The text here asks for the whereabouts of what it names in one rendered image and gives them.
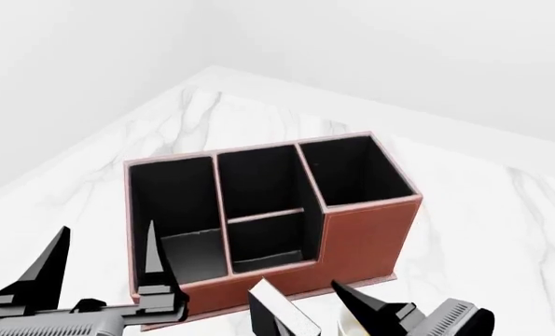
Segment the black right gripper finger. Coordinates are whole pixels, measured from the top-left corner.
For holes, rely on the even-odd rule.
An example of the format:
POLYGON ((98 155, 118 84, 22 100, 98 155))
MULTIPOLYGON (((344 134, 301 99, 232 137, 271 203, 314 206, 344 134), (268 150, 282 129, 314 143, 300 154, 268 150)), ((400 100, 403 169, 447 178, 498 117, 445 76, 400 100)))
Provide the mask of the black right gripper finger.
POLYGON ((402 321, 416 310, 411 302, 390 303, 368 296, 336 280, 331 287, 352 316, 366 331, 409 331, 402 321))

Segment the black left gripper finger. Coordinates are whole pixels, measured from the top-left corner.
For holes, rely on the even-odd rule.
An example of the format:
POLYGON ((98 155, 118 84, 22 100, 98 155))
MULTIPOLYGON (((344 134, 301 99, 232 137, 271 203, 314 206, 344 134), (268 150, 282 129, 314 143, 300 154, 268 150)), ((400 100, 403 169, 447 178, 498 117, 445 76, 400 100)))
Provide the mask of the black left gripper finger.
POLYGON ((0 318, 58 308, 69 245, 70 229, 63 226, 27 271, 0 290, 0 318))
POLYGON ((145 270, 137 288, 140 296, 137 314, 147 318, 158 315, 170 317, 173 321, 185 321, 189 296, 181 290, 173 274, 156 228, 151 220, 146 237, 145 270))

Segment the brown leather desk caddy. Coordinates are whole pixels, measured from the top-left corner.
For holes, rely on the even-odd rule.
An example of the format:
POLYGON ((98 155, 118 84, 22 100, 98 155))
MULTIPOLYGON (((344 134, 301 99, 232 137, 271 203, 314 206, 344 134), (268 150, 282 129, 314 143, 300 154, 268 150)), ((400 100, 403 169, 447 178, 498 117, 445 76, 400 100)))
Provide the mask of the brown leather desk caddy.
POLYGON ((291 299, 392 279, 423 196, 372 133, 124 164, 130 295, 161 277, 187 321, 235 313, 266 279, 291 299))

